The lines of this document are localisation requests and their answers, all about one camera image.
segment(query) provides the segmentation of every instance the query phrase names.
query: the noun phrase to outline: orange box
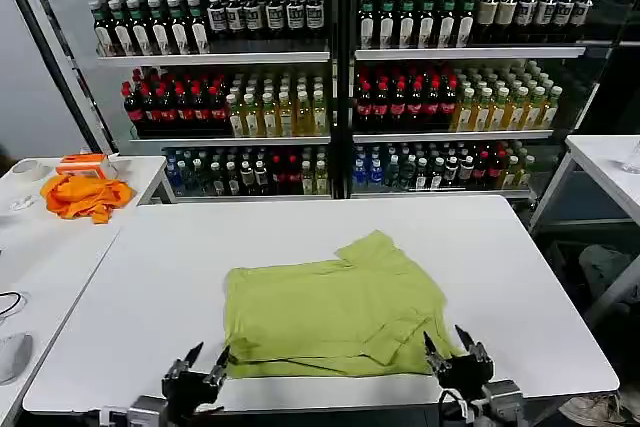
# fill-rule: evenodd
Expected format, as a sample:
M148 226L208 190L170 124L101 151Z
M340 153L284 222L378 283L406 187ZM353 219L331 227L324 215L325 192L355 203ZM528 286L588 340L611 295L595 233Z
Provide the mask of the orange box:
M56 167L60 175L84 175L99 179L117 179L118 171L104 154L67 155Z

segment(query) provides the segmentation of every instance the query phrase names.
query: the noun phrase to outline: table leg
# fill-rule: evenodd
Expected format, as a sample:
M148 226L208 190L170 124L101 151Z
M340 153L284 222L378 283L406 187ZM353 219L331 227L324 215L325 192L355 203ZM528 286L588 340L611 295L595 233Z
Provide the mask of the table leg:
M538 204L536 211L531 216L531 221L529 222L529 234L533 236L540 224L540 219L545 213L547 207L552 203L553 199L557 196L557 194L562 189L562 186L569 179L569 175L573 172L576 166L576 161L573 160L571 156L571 152L567 152L556 170L556 173L553 175L547 190L542 196L542 200Z
M633 286L640 282L640 256L618 276L613 284L587 310L584 320L589 327L594 327L614 303L620 300Z

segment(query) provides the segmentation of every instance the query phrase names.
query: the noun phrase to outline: white table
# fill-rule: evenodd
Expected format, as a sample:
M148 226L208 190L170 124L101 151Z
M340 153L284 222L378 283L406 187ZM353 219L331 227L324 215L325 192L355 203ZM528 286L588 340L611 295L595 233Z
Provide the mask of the white table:
M580 166L633 221L640 225L640 175L622 170L621 166L640 135L570 135L568 151L551 179L538 208L531 217L529 232L533 235L544 221L547 209L557 199L562 186L576 166ZM624 270L585 314L589 325L595 325L609 307L640 282L640 257Z
M38 160L49 166L59 161ZM34 340L25 372L0 386L2 425L12 424L35 373L123 221L151 197L164 177L164 157L122 157L114 164L120 178L134 189L135 197L116 209L106 225L94 225L89 218L62 220L46 210L39 191L53 171L35 182L18 180L11 172L0 179L3 206L24 195L36 199L24 211L0 216L0 291L15 290L27 300L15 314L0 317L0 337L26 332Z
M612 391L618 379L505 199L463 196L142 206L123 227L24 399L31 412L127 408L159 396L172 361L223 348L234 267L312 262L380 229L444 291L527 397ZM434 403L434 378L228 380L226 411Z

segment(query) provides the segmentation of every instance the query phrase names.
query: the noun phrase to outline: bottle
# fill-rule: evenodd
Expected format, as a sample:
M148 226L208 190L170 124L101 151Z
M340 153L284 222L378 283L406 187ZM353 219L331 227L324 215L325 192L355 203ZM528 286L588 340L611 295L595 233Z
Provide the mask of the bottle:
M500 0L491 34L491 41L494 44L506 44L509 41L509 31L517 5L516 0Z
M488 157L489 152L487 152L486 150L481 151L480 155L476 159L475 165L473 166L471 178L473 181L473 187L477 190L482 190L485 187Z
M189 23L185 19L184 12L180 6L180 0L167 0L169 11L171 12L171 31L175 39L178 53L189 55L191 35L189 34Z
M475 10L476 0L464 0L462 4L462 13L457 20L456 47L466 47L471 35L473 27L473 11Z
M247 134L249 137L258 137L258 107L253 94L244 94L245 121L247 123Z
M566 40L576 42L582 39L582 30L589 14L589 9L593 6L593 0L578 0L573 7L569 25L566 31Z
M109 9L114 19L114 32L120 41L122 52L126 56L136 55L136 45L133 41L134 35L131 30L129 16L122 10L122 4L118 0L109 1Z
M200 54L209 53L209 25L205 20L205 14L200 8L200 0L187 0L191 13L191 31L196 49Z
M213 39L222 40L226 37L227 13L224 5L220 0L209 0L207 7L207 15L209 16L209 29Z
M370 49L373 40L373 0L360 1L358 25L360 26L360 48Z
M485 131L500 130L502 125L502 119L507 108L507 98L509 97L509 89L501 87L498 89L498 95L495 102L491 103L489 109L489 115L487 116L487 123Z
M520 121L520 130L533 130L536 128L536 121L540 112L544 110L544 87L536 87L533 89L533 97L531 99L529 109L525 108L523 120Z
M413 41L414 13L413 0L402 0L399 22L399 47L408 49L414 44Z
M282 137L293 137L292 109L291 101L289 101L288 92L280 92L278 94L278 118L280 124L280 135Z
M93 16L93 31L98 38L100 55L114 57L118 53L116 48L117 40L114 41L117 37L115 36L115 30L113 32L110 31L111 22L107 19L107 13L102 8L102 1L92 0L89 2L89 8Z
M324 30L324 5L321 0L308 0L305 5L307 28L311 38L319 39Z
M400 166L398 165L398 156L391 155L389 165L384 173L384 185L388 189L394 189L398 186L398 175L400 174Z
M476 22L472 34L474 43L482 44L491 42L491 29L497 9L497 0L480 0L478 2Z
M393 0L382 0L382 10L378 14L380 26L380 48L391 48L393 31L394 31L394 15Z
M456 0L444 0L442 10L439 15L438 25L438 48L449 47L449 41L451 40L451 33L453 32L453 24L455 18L453 16L453 8L456 5Z
M300 0L289 0L287 4L287 26L294 38L303 36L304 6Z
M533 18L532 33L529 37L529 42L544 43L547 41L547 35L550 32L551 18L557 5L557 0L540 0L538 2L538 9Z
M429 175L429 178L431 179L429 190L438 190L440 188L443 174L444 159L442 157L436 157L433 162L433 166L431 167L431 174Z
M432 45L433 35L433 1L423 0L422 12L420 14L420 31L418 32L418 48L425 49Z
M233 161L227 162L227 179L229 179L229 195L240 195L240 183L238 182L238 172Z

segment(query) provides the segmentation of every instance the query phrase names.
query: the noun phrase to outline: folded shirt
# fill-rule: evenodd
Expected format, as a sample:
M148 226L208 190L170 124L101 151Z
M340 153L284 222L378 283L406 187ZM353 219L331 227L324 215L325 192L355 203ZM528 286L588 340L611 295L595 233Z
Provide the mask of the folded shirt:
M374 231L336 255L229 272L233 377L428 374L423 331L456 353L444 294L391 238Z

